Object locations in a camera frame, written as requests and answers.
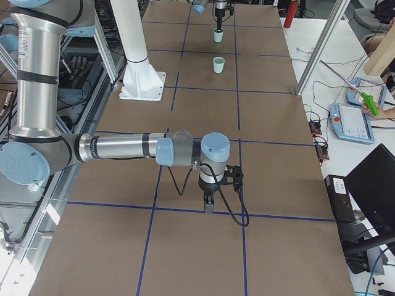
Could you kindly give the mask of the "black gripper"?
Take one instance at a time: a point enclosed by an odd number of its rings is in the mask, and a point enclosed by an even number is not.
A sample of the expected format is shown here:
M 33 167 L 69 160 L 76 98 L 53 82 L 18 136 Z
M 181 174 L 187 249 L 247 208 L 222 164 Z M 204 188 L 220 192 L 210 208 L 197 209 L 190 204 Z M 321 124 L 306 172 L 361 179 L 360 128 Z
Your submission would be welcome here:
M 204 193 L 204 212 L 213 213 L 215 207 L 214 195 L 219 190 L 216 183 L 207 183 L 203 179 L 198 180 L 199 187 Z
M 225 16 L 226 2 L 214 2 L 214 12 L 217 17 L 217 31 L 222 30 L 222 17 Z

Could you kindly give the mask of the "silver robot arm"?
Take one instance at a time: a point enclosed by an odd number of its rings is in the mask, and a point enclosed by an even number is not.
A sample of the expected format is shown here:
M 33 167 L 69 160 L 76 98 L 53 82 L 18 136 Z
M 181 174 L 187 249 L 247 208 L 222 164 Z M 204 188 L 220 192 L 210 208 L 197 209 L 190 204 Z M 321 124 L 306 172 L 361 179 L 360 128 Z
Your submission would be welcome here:
M 202 14 L 209 3 L 208 0 L 193 0 L 188 2 L 192 5 L 193 10 L 198 14 Z M 223 18 L 225 17 L 225 12 L 229 9 L 230 8 L 228 7 L 227 1 L 216 0 L 213 3 L 214 20 L 217 25 L 216 30 L 219 33 L 223 31 L 222 30 Z
M 214 210 L 214 195 L 230 177 L 230 142 L 222 133 L 202 139 L 186 131 L 117 136 L 63 133 L 56 127 L 60 42 L 63 36 L 93 37 L 111 82 L 119 73 L 107 48 L 93 1 L 12 1 L 19 27 L 17 122 L 1 147 L 1 173 L 14 183 L 47 180 L 68 167 L 91 160 L 154 159 L 165 167 L 199 172 L 204 210 Z

